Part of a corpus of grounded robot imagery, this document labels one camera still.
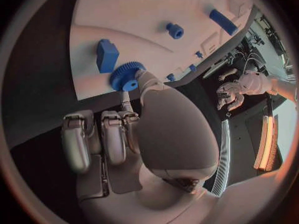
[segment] small blue screw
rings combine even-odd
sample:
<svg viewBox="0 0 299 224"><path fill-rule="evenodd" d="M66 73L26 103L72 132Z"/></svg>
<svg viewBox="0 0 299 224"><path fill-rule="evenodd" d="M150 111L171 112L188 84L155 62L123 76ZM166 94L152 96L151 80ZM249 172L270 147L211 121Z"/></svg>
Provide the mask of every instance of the small blue screw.
<svg viewBox="0 0 299 224"><path fill-rule="evenodd" d="M184 34L184 29L177 24L169 23L167 24L166 29L173 39L179 39Z"/></svg>
<svg viewBox="0 0 299 224"><path fill-rule="evenodd" d="M203 58L202 53L200 51L197 51L195 54L198 56L198 58Z"/></svg>
<svg viewBox="0 0 299 224"><path fill-rule="evenodd" d="M167 79L169 79L169 81L175 81L175 77L173 73L170 73L168 76L166 76Z"/></svg>
<svg viewBox="0 0 299 224"><path fill-rule="evenodd" d="M192 72L195 72L196 71L196 66L194 66L193 64L189 66L190 70Z"/></svg>

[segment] blue object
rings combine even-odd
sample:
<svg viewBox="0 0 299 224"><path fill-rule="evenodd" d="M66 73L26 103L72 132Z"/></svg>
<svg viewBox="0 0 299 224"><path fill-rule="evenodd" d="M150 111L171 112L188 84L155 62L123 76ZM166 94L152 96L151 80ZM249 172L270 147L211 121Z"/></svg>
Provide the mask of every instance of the blue object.
<svg viewBox="0 0 299 224"><path fill-rule="evenodd" d="M203 58L203 55L200 51L197 51L195 54L198 56L198 58Z"/></svg>
<svg viewBox="0 0 299 224"><path fill-rule="evenodd" d="M132 91L138 87L135 73L138 70L146 70L140 62L129 62L118 67L112 72L109 82L116 91Z"/></svg>
<svg viewBox="0 0 299 224"><path fill-rule="evenodd" d="M113 72L119 54L116 46L109 40L100 40L97 47L97 66L100 73Z"/></svg>
<svg viewBox="0 0 299 224"><path fill-rule="evenodd" d="M166 29L173 39L179 39L184 34L184 29L177 24L169 23L167 24Z"/></svg>
<svg viewBox="0 0 299 224"><path fill-rule="evenodd" d="M225 15L213 9L209 16L214 22L223 28L231 36L238 31L238 27Z"/></svg>
<svg viewBox="0 0 299 224"><path fill-rule="evenodd" d="M196 71L196 66L194 66L193 64L189 66L190 70L192 72L195 72Z"/></svg>
<svg viewBox="0 0 299 224"><path fill-rule="evenodd" d="M171 73L168 76L166 76L166 78L169 79L169 81L175 81L175 77L174 77L173 73Z"/></svg>

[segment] blue gear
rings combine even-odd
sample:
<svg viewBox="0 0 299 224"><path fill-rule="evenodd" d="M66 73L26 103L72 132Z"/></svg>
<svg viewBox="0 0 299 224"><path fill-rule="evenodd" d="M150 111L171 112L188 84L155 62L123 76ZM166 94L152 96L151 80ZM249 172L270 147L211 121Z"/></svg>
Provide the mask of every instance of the blue gear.
<svg viewBox="0 0 299 224"><path fill-rule="evenodd" d="M116 91L132 91L138 87L135 73L138 70L146 70L140 62L129 62L118 67L112 72L109 82Z"/></svg>

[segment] white panel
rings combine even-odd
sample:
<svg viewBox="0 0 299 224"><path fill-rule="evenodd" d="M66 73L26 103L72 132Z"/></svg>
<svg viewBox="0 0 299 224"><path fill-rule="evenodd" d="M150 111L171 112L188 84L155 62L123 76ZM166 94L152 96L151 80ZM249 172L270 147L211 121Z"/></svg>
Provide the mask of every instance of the white panel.
<svg viewBox="0 0 299 224"><path fill-rule="evenodd" d="M109 74L100 74L96 66L96 45L101 39L109 39L119 50L116 67L140 61L163 81L170 73L182 78L191 64L198 65L206 58L198 58L195 53L203 52L202 44L211 35L217 33L218 44L223 44L221 27L208 17L213 8L229 19L235 17L229 10L229 0L77 0L70 33L77 98L113 91ZM240 28L250 9L245 12ZM169 22L183 27L181 39L169 36Z"/></svg>

